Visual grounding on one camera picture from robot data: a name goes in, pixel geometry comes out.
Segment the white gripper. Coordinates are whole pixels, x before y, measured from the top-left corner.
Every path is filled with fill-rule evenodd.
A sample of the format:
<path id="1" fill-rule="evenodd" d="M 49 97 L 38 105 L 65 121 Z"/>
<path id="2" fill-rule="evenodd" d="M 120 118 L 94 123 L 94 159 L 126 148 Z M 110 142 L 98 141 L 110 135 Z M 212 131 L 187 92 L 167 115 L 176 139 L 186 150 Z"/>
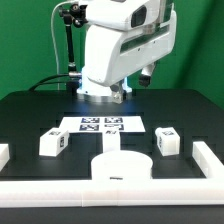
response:
<path id="1" fill-rule="evenodd" d="M 84 75 L 96 84 L 112 85 L 113 101 L 122 103 L 123 87 L 116 82 L 142 69 L 139 84 L 150 85 L 156 67 L 153 62 L 173 49 L 176 21 L 176 12 L 172 10 L 170 20 L 153 36 L 146 35 L 143 28 L 118 31 L 92 25 L 86 35 Z"/>

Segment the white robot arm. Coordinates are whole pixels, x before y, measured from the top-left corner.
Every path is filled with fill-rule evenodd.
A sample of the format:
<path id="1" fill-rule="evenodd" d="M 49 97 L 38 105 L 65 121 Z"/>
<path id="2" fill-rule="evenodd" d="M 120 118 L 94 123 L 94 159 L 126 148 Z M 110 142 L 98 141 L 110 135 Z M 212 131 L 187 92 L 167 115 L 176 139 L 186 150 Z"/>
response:
<path id="1" fill-rule="evenodd" d="M 89 28 L 78 94 L 93 102 L 122 102 L 132 92 L 127 77 L 136 72 L 147 87 L 156 62 L 174 47 L 174 0 L 91 0 L 85 19 Z"/>

